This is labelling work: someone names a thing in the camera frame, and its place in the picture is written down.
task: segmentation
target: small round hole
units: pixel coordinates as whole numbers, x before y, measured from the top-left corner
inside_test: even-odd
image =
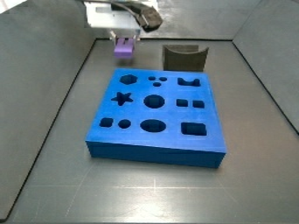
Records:
[[[159,88],[162,86],[162,83],[161,82],[155,82],[154,86]]]
[[[159,109],[165,105],[165,98],[158,94],[151,94],[145,98],[145,105],[151,109]]]
[[[168,78],[166,77],[162,77],[159,80],[161,81],[168,81]]]
[[[131,126],[131,122],[126,119],[118,123],[119,128],[127,129]]]

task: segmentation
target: gray table surface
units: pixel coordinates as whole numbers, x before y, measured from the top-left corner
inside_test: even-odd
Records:
[[[85,137],[117,67],[162,69],[164,44],[210,47],[206,72],[229,146],[218,170],[91,158]],[[98,41],[9,223],[299,222],[299,138],[232,42]]]

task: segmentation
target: blue foam block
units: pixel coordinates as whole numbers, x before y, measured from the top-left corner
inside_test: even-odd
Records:
[[[94,158],[218,168],[228,147],[209,75],[118,69],[86,142]]]

